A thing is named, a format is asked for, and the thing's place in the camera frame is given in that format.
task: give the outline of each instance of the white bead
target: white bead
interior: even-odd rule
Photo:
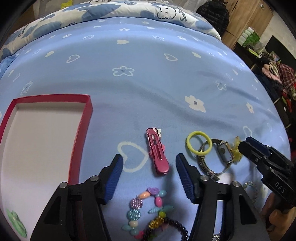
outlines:
[[[138,221],[130,221],[129,222],[129,225],[132,227],[132,228],[135,228],[138,226]]]

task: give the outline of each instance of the orange bead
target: orange bead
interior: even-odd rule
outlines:
[[[140,199],[145,199],[145,198],[148,198],[148,197],[150,197],[151,196],[151,194],[149,193],[149,192],[143,192],[143,193],[141,193],[139,196],[138,196],[138,198],[140,198]]]

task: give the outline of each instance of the wooden wardrobe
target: wooden wardrobe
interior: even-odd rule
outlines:
[[[263,0],[228,0],[229,25],[221,36],[222,42],[230,49],[241,34],[252,27],[261,36],[273,17],[272,10]]]

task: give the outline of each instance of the pile of clothes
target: pile of clothes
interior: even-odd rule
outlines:
[[[286,64],[278,63],[268,56],[261,58],[262,74],[258,79],[275,102],[281,98],[291,113],[296,110],[296,77],[294,69]]]

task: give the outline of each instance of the pink bead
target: pink bead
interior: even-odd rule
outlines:
[[[140,231],[138,235],[134,236],[136,239],[142,239],[144,235],[143,231]]]
[[[163,200],[161,199],[161,197],[156,197],[155,198],[155,205],[157,207],[162,207],[163,206]]]

